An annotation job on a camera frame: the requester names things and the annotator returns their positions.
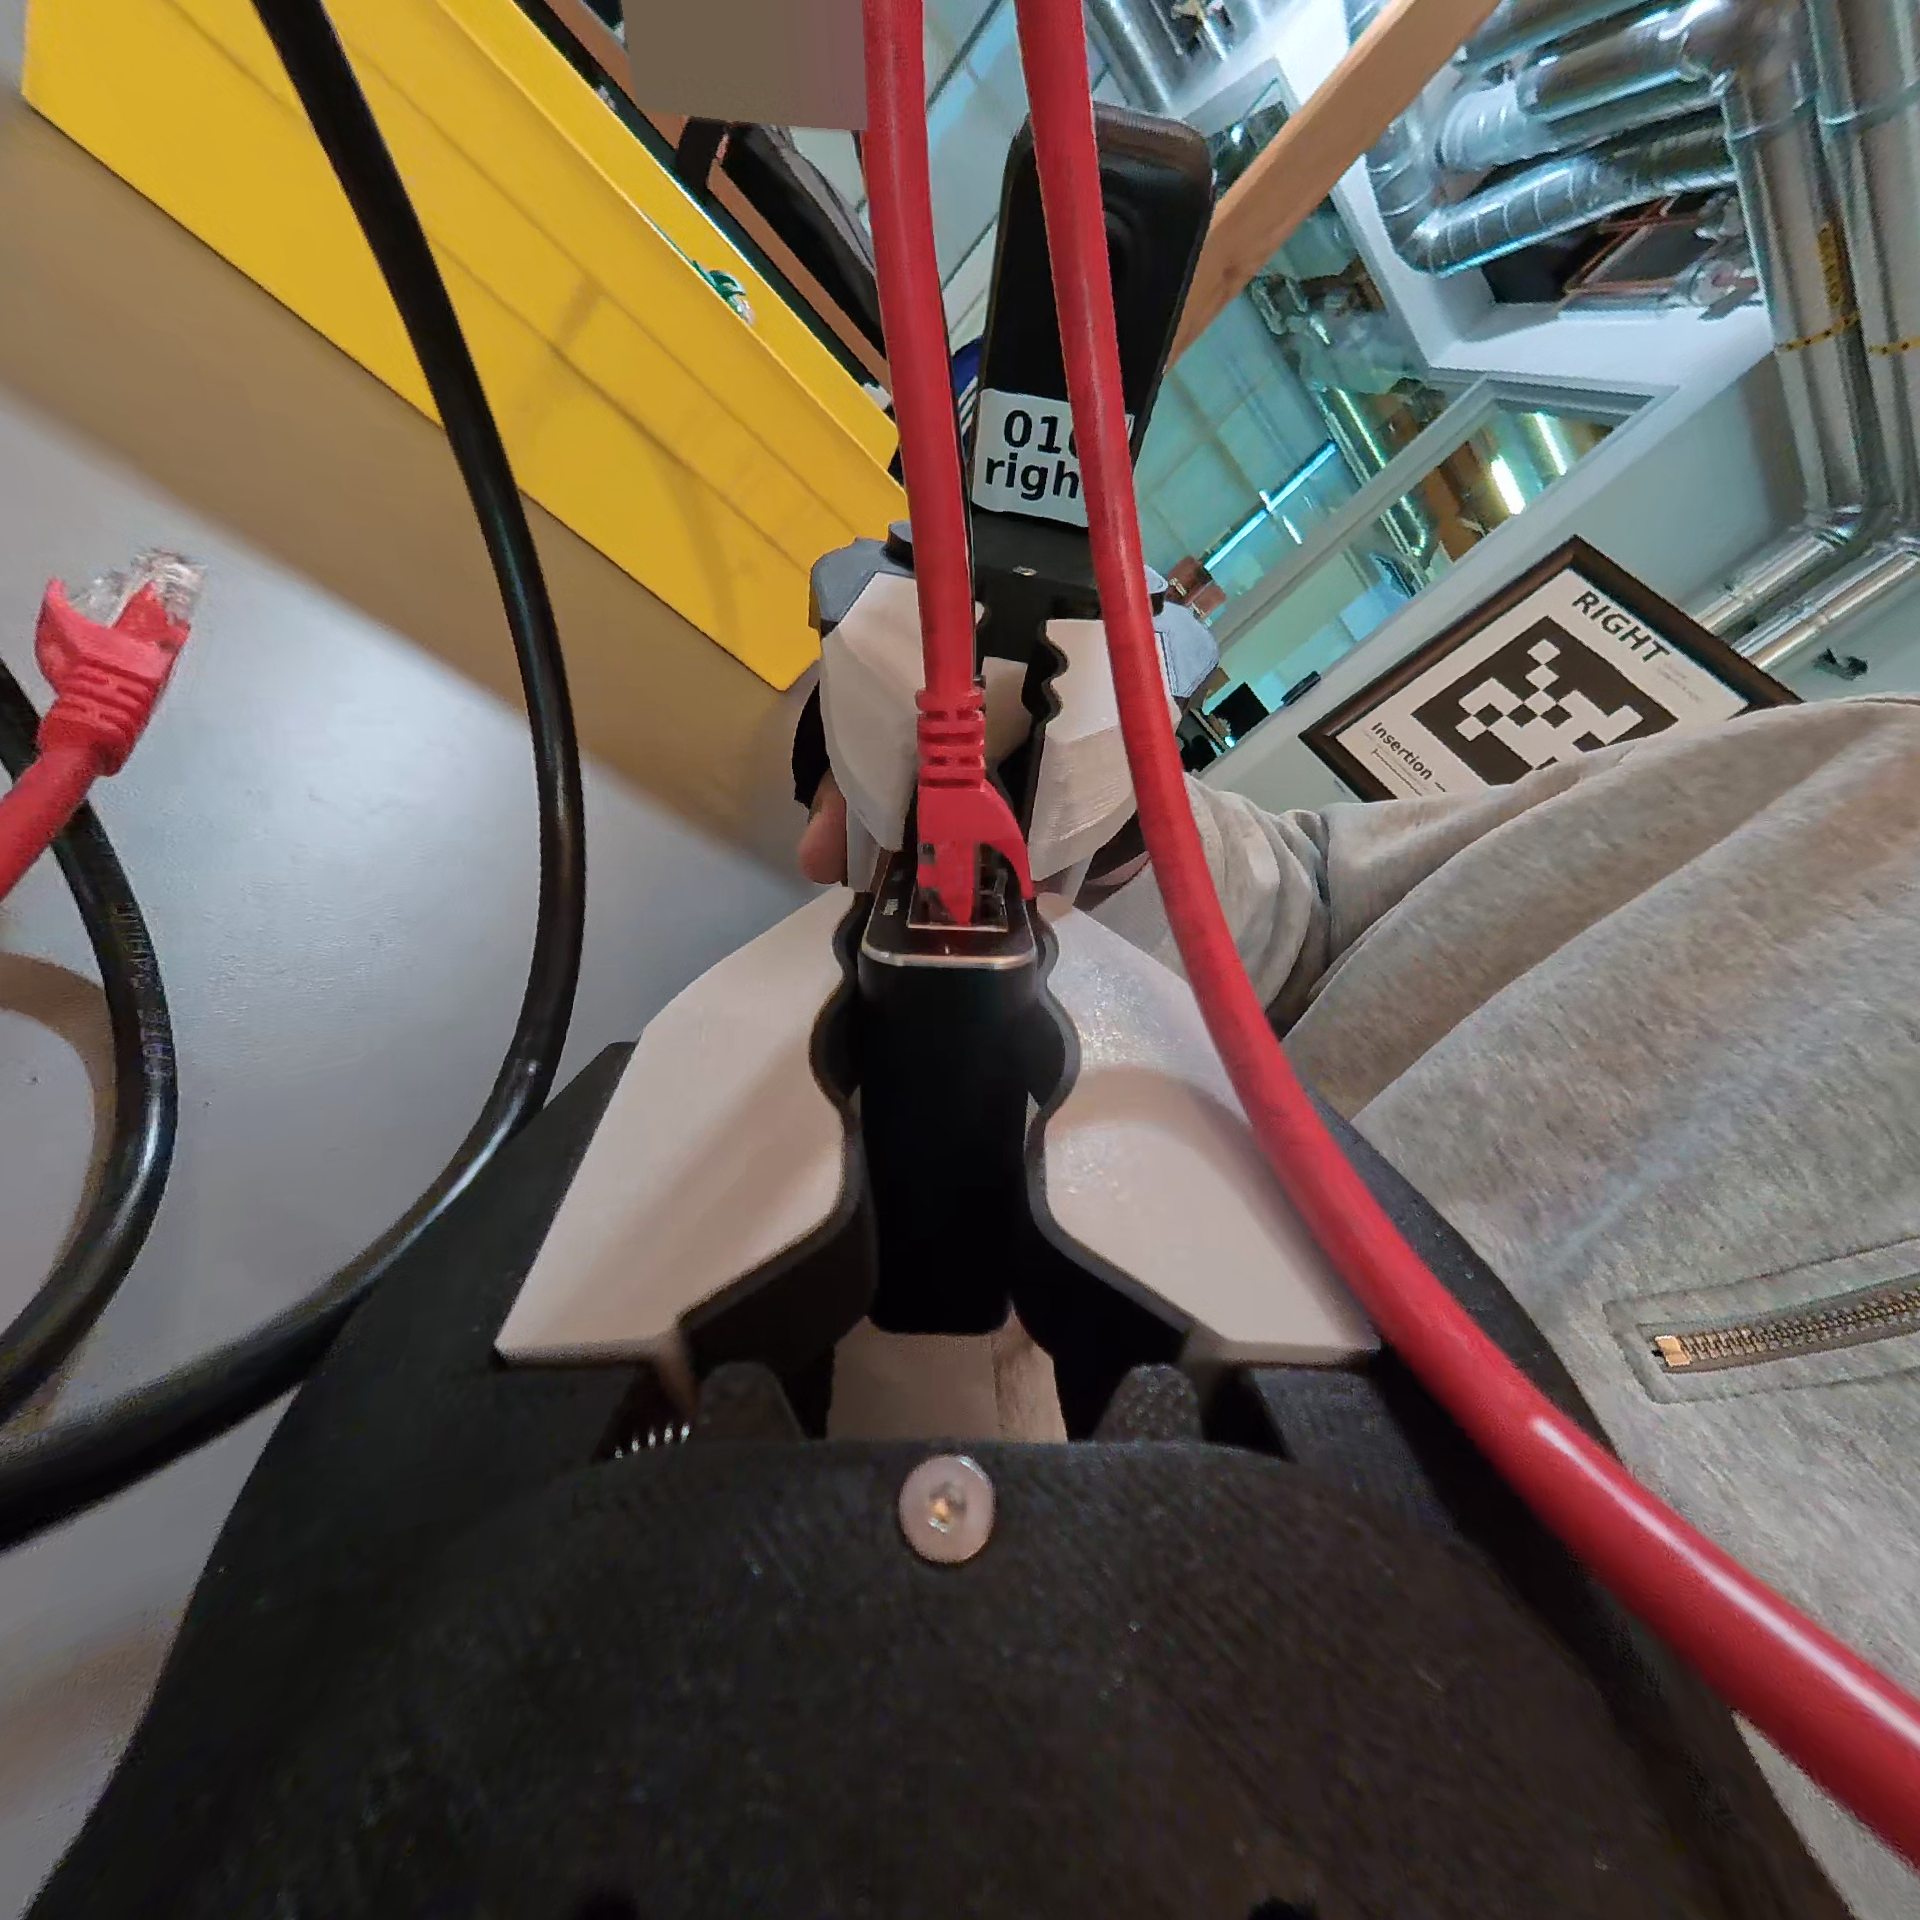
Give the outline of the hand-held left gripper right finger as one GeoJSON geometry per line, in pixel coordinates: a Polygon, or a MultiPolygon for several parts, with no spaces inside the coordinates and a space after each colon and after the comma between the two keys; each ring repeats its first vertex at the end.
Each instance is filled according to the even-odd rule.
{"type": "Polygon", "coordinates": [[[1049,916],[1077,1062],[1041,1133],[1049,1218],[1185,1330],[1185,1360],[1347,1364],[1379,1334],[1263,1159],[1185,979],[1049,916]]]}

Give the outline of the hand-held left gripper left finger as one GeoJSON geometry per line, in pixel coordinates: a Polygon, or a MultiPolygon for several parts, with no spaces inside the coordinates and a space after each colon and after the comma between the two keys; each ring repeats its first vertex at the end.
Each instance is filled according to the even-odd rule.
{"type": "Polygon", "coordinates": [[[518,1296],[511,1364],[649,1364],[677,1402],[717,1367],[807,1376],[874,1296],[845,1067],[818,1030],[871,901],[810,901],[641,1032],[518,1296]]]}

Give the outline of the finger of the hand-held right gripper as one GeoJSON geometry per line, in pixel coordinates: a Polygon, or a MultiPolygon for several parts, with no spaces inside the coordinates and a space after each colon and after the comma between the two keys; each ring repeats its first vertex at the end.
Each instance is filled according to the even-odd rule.
{"type": "Polygon", "coordinates": [[[823,632],[823,739],[849,807],[849,883],[874,888],[907,845],[919,792],[921,599],[911,578],[869,578],[823,632]]]}
{"type": "Polygon", "coordinates": [[[1030,875],[1041,888],[1081,870],[1137,816],[1132,760],[1103,627],[1053,616],[1045,639],[1062,660],[1041,739],[1030,811],[1030,875]]]}

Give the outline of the black network switch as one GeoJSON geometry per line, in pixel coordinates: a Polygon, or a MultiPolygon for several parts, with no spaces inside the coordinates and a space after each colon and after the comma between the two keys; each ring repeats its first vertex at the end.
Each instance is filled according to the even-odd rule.
{"type": "Polygon", "coordinates": [[[886,855],[854,950],[882,1333],[973,1338],[1007,1316],[1038,1007],[1041,943],[1005,869],[990,864],[980,919],[959,926],[923,899],[914,855],[886,855]]]}

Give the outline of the yellow plastic bin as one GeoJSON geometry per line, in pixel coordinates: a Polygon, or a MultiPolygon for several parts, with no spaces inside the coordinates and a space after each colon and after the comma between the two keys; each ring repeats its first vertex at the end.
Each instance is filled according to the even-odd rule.
{"type": "MultiPolygon", "coordinates": [[[[813,563],[905,514],[892,421],[517,4],[327,14],[522,492],[793,687],[813,563]]],[[[22,68],[29,107],[437,414],[252,4],[28,4],[22,68]]]]}

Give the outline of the person's right forearm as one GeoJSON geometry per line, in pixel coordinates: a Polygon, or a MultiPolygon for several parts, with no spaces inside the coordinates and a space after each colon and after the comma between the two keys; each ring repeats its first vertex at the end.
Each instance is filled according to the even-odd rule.
{"type": "Polygon", "coordinates": [[[1427,802],[1269,811],[1187,780],[1220,916],[1269,1023],[1286,1032],[1359,936],[1455,851],[1427,802]]]}

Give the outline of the silver ventilation ducts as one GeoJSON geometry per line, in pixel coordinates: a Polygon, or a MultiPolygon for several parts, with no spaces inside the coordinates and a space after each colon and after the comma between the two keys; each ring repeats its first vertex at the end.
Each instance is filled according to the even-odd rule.
{"type": "Polygon", "coordinates": [[[1367,156],[1430,276],[1738,192],[1804,514],[1697,619],[1753,664],[1916,610],[1916,4],[1497,4],[1367,156]]]}

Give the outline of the framed marker sign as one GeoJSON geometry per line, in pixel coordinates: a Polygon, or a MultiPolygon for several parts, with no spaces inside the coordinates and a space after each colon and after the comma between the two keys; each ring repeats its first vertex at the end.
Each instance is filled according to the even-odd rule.
{"type": "Polygon", "coordinates": [[[1359,800],[1446,800],[1797,695],[1590,542],[1561,542],[1303,731],[1359,800]]]}

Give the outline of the person's grey jacket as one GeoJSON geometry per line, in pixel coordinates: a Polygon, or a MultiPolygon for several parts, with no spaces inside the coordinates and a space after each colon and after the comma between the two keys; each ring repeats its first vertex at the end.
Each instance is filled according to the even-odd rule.
{"type": "Polygon", "coordinates": [[[1549,767],[1286,1030],[1613,1451],[1916,1690],[1918,719],[1862,695],[1549,767]]]}

